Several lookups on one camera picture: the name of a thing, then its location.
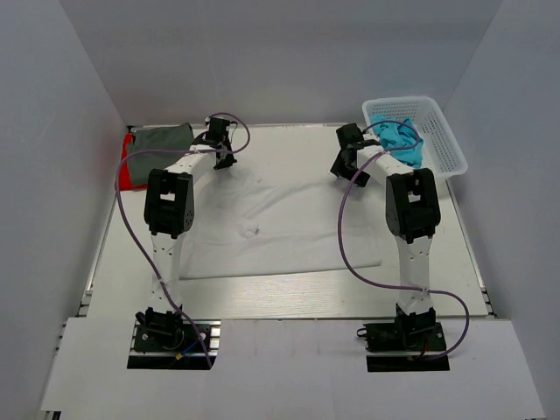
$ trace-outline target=blue towel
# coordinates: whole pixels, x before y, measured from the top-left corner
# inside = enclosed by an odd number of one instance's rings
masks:
[[[383,115],[374,115],[371,117],[371,123],[389,119],[392,118],[387,118]],[[410,120],[410,118],[405,118],[402,122],[412,125],[412,120]],[[381,146],[385,150],[391,147],[411,146],[416,142],[414,131],[393,122],[385,122],[376,125],[374,127],[374,133],[380,138]],[[422,166],[422,146],[424,146],[424,140],[421,138],[420,143],[418,143],[418,146],[414,149],[397,150],[392,152],[391,155],[399,162],[418,169]]]

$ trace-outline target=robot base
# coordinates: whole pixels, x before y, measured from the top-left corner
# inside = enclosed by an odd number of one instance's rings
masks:
[[[357,334],[366,340],[370,353],[403,352],[405,355],[418,355],[447,349],[444,330],[436,322],[433,308],[419,315],[406,315],[397,305],[394,322],[365,324]]]
[[[128,369],[208,370],[196,332],[179,314],[148,308],[137,313],[136,320]],[[197,322],[196,326],[214,361],[220,323]]]

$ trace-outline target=red cloth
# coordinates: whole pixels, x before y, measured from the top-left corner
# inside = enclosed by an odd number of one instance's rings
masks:
[[[122,153],[121,153],[121,160],[123,160],[126,156],[127,156],[127,152],[126,152],[126,146],[127,144],[131,144],[132,143],[132,134],[129,133],[124,137],[124,140],[122,141]],[[139,185],[136,188],[134,188],[132,186],[132,182],[130,182],[130,174],[129,174],[129,166],[128,163],[124,164],[121,168],[121,173],[119,173],[119,187],[121,188],[121,191],[127,191],[127,190],[132,190],[132,189],[141,189],[141,188],[145,188],[147,186],[146,185]]]

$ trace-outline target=white cloth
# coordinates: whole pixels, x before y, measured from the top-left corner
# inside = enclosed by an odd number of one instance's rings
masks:
[[[337,218],[347,181],[325,175],[297,185],[267,185],[246,166],[216,171],[195,194],[192,229],[181,257],[182,278],[258,276],[344,269]],[[360,191],[343,220],[352,265],[381,259]]]

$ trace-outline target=cable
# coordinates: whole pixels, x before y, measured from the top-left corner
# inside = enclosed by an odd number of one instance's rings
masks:
[[[185,339],[185,331],[181,330],[181,332],[183,333],[183,336],[181,337],[181,340],[178,342],[178,344],[174,347],[174,348],[169,348],[169,347],[164,347],[162,346],[165,350],[175,350],[176,348],[179,348],[181,346],[181,344],[183,344],[183,340]]]
[[[210,115],[209,117],[212,118],[213,116],[230,116],[230,117],[236,119],[237,121],[239,121],[239,123],[247,131],[247,142],[245,142],[245,144],[237,150],[204,149],[204,150],[197,150],[196,153],[225,153],[225,154],[232,154],[233,155],[235,153],[239,153],[240,151],[244,151],[247,148],[247,146],[249,146],[249,143],[251,141],[251,132],[249,131],[249,127],[247,126],[247,124],[245,122],[243,122],[237,116],[235,116],[233,114],[229,114],[228,112],[217,112],[215,114]],[[162,288],[162,291],[165,294],[165,297],[169,301],[169,305],[171,305],[171,307],[175,311],[180,313],[181,316],[183,318],[185,318],[189,322],[189,324],[191,324],[192,329],[196,332],[196,336],[200,341],[200,345],[202,346],[202,351],[204,352],[204,355],[206,356],[206,361],[208,362],[208,366],[211,368],[212,367],[212,361],[210,360],[210,355],[208,354],[207,346],[204,343],[204,340],[202,339],[202,337],[200,336],[200,331],[199,331],[198,327],[196,326],[196,324],[194,324],[194,321],[181,308],[179,308],[177,306],[177,304],[175,304],[175,302],[173,302],[173,299],[170,296],[169,291],[167,290],[167,287],[165,286],[165,283],[161,281],[161,274],[159,273],[158,267],[156,266],[154,261],[151,259],[150,255],[146,252],[146,250],[144,249],[144,247],[142,246],[142,244],[138,240],[138,237],[136,236],[136,234],[132,230],[132,226],[130,225],[129,220],[126,217],[126,213],[124,212],[123,198],[121,197],[121,187],[119,186],[119,175],[121,174],[121,169],[123,168],[124,164],[127,161],[129,161],[131,158],[133,158],[134,156],[142,155],[144,153],[163,153],[163,154],[165,154],[165,153],[175,153],[175,154],[178,154],[178,155],[179,154],[180,155],[190,155],[190,154],[193,154],[194,152],[192,150],[147,149],[147,150],[140,150],[140,151],[135,151],[134,153],[130,153],[128,156],[124,157],[121,160],[121,162],[119,162],[119,165],[116,167],[115,192],[116,192],[116,203],[119,207],[119,213],[121,214],[122,222],[124,223],[124,226],[126,227],[126,230],[128,230],[128,232],[130,234],[130,237],[132,238],[132,241],[134,241],[136,246],[140,249],[140,252],[142,252],[143,256],[148,261],[148,264],[151,266],[151,269],[154,271],[154,274],[156,275],[157,279],[160,280],[159,284],[161,285],[161,288]]]
[[[418,356],[409,357],[410,361],[418,361],[424,357],[426,352],[428,351],[428,340],[423,343],[422,352]]]
[[[189,347],[187,347],[187,348],[186,348],[185,350],[183,350],[181,353],[179,353],[179,354],[176,356],[176,357],[178,357],[177,360],[179,360],[181,357],[185,357],[185,355],[186,355],[187,353],[189,353],[191,350],[194,349],[194,346],[196,346],[196,341],[193,342]]]
[[[358,331],[356,331],[356,336],[359,339],[364,339],[368,336],[368,329],[363,326],[362,328],[358,328]]]
[[[410,149],[414,149],[418,143],[420,143],[420,136],[418,135],[418,132],[416,131],[416,129],[404,122],[399,122],[399,121],[395,121],[395,120],[383,120],[383,121],[378,121],[378,122],[374,122],[373,124],[368,125],[363,131],[362,133],[365,133],[366,131],[368,131],[369,129],[371,129],[372,127],[378,125],[378,124],[383,124],[383,123],[395,123],[395,124],[400,124],[410,130],[412,130],[414,132],[414,135],[416,137],[416,142],[410,146],[403,146],[403,147],[393,147],[390,149],[386,149],[384,151],[380,151],[379,153],[374,154],[372,157],[370,157],[359,169],[358,171],[356,171],[356,173],[352,176],[352,179],[350,179],[350,182],[348,184],[348,187],[346,188],[346,190],[344,191],[344,196],[342,197],[342,202],[340,203],[340,209],[339,209],[339,219],[338,219],[338,227],[337,227],[337,234],[338,234],[338,238],[339,238],[339,249],[340,249],[340,255],[342,256],[342,261],[344,261],[344,264],[346,265],[346,267],[348,268],[348,270],[358,279],[360,279],[362,282],[366,283],[366,284],[370,284],[372,286],[375,287],[379,287],[382,289],[390,289],[393,291],[424,291],[430,294],[434,294],[434,295],[446,295],[446,296],[450,296],[454,299],[456,299],[462,306],[463,309],[465,310],[465,328],[463,329],[463,332],[461,333],[461,336],[459,337],[459,339],[457,340],[457,342],[451,346],[448,350],[445,350],[444,352],[440,353],[440,354],[435,354],[433,356],[427,356],[427,357],[423,357],[423,359],[425,361],[429,361],[429,360],[435,360],[435,359],[439,359],[441,357],[446,356],[447,354],[451,353],[453,350],[455,350],[457,347],[459,347],[459,345],[463,342],[463,340],[465,339],[466,333],[469,330],[469,325],[470,325],[470,313],[469,313],[469,308],[466,306],[466,303],[463,299],[461,299],[459,296],[457,296],[455,293],[451,293],[450,291],[446,291],[446,290],[432,290],[432,289],[428,289],[428,290],[424,290],[421,287],[414,287],[414,286],[395,286],[393,284],[384,284],[384,283],[377,283],[374,282],[372,280],[369,280],[367,278],[365,278],[364,276],[362,276],[360,273],[358,273],[354,267],[352,267],[352,265],[350,264],[350,262],[348,261],[347,258],[347,253],[344,250],[344,244],[342,242],[342,214],[344,212],[344,206],[347,203],[348,200],[348,195],[350,194],[350,190],[352,189],[352,186],[354,185],[354,181],[360,176],[360,174],[364,171],[364,169],[366,169],[366,167],[371,164],[372,162],[374,162],[375,160],[377,160],[378,158],[380,158],[383,154],[385,153],[390,153],[391,151],[407,151]]]
[[[239,126],[239,124],[237,123],[237,121],[233,121],[232,124],[235,123],[235,128],[234,130],[231,132],[231,136],[229,137],[229,143],[233,144],[234,143],[234,134],[235,131],[237,130],[237,127]]]

